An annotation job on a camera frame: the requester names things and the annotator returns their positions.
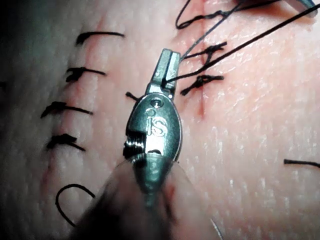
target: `needle driver jaw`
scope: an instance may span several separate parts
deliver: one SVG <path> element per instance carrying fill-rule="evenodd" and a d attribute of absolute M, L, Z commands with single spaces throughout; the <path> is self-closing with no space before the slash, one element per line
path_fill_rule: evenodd
<path fill-rule="evenodd" d="M 164 49 L 145 95 L 135 103 L 127 122 L 123 155 L 133 164 L 144 193 L 160 189 L 182 145 L 182 125 L 173 103 L 180 54 Z"/>
<path fill-rule="evenodd" d="M 163 93 L 173 101 L 177 82 L 166 83 L 166 81 L 178 75 L 179 61 L 179 53 L 164 49 L 155 67 L 151 81 L 146 87 L 145 94 Z"/>

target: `skin surface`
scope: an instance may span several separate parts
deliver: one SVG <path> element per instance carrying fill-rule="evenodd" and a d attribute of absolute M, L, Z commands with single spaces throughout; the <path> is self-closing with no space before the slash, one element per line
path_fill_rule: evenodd
<path fill-rule="evenodd" d="M 163 48 L 184 53 L 217 19 L 176 30 L 183 0 L 10 1 L 1 14 L 0 216 L 12 239 L 63 239 L 72 227 L 55 197 L 68 184 L 97 193 L 123 161 L 125 128 L 134 101 L 145 92 Z M 193 0 L 180 22 L 231 0 Z M 219 56 L 296 12 L 285 3 L 234 13 L 192 53 L 224 41 Z M 320 239 L 320 172 L 283 159 L 320 160 L 320 22 L 303 18 L 224 59 L 204 74 L 223 75 L 176 95 L 183 125 L 180 166 L 226 240 Z M 111 31 L 75 46 L 80 33 Z M 205 58 L 181 63 L 179 75 Z M 66 83 L 66 70 L 86 67 Z M 177 93 L 195 81 L 181 79 Z M 40 119 L 53 101 L 93 111 L 66 110 Z M 76 137 L 46 150 L 51 136 Z M 61 194 L 77 222 L 92 198 L 79 189 Z"/>

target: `engraved logo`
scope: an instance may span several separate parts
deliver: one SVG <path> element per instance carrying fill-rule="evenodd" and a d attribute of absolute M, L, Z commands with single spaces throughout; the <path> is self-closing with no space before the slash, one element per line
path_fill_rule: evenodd
<path fill-rule="evenodd" d="M 148 136 L 164 137 L 168 133 L 167 121 L 160 116 L 147 118 L 146 132 Z"/>

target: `silver metal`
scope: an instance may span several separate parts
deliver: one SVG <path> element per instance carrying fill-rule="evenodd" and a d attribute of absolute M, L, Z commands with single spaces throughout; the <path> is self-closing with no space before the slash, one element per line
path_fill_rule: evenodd
<path fill-rule="evenodd" d="M 176 161 L 182 144 L 182 126 L 173 103 L 176 82 L 166 83 L 178 75 L 180 54 L 164 49 L 145 95 L 133 107 L 126 126 L 126 159 L 142 153 L 158 153 Z"/>
<path fill-rule="evenodd" d="M 180 53 L 163 49 L 145 94 L 163 93 L 173 101 L 177 82 L 166 83 L 166 81 L 178 75 L 179 61 Z"/>
<path fill-rule="evenodd" d="M 132 163 L 136 181 L 145 194 L 146 207 L 154 206 L 182 145 L 182 125 L 173 103 L 180 54 L 164 49 L 145 95 L 135 103 L 128 119 L 123 155 Z"/>

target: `pink skin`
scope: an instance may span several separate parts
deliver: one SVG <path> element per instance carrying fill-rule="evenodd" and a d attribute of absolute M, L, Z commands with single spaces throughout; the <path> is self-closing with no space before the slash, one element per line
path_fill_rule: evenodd
<path fill-rule="evenodd" d="M 72 227 L 55 197 L 77 183 L 97 193 L 123 161 L 125 127 L 163 48 L 184 53 L 217 20 L 176 30 L 185 1 L 32 1 L 12 9 L 18 33 L 5 41 L 2 81 L 8 81 L 1 116 L 1 213 L 13 239 L 65 238 Z M 233 1 L 191 1 L 180 22 Z M 219 56 L 296 12 L 285 3 L 238 12 L 192 53 L 228 41 Z M 223 75 L 187 96 L 176 95 L 183 125 L 180 165 L 225 239 L 319 239 L 320 172 L 284 166 L 283 159 L 319 161 L 320 23 L 303 18 L 224 59 L 205 74 Z M 93 36 L 75 47 L 80 33 Z M 182 62 L 179 74 L 205 59 Z M 84 73 L 66 84 L 66 70 L 85 66 L 107 73 Z M 177 93 L 194 77 L 178 81 Z M 64 111 L 40 119 L 53 101 L 93 111 Z M 68 133 L 86 152 L 67 145 L 46 151 L 52 135 Z M 91 202 L 81 190 L 60 196 L 77 222 Z"/>

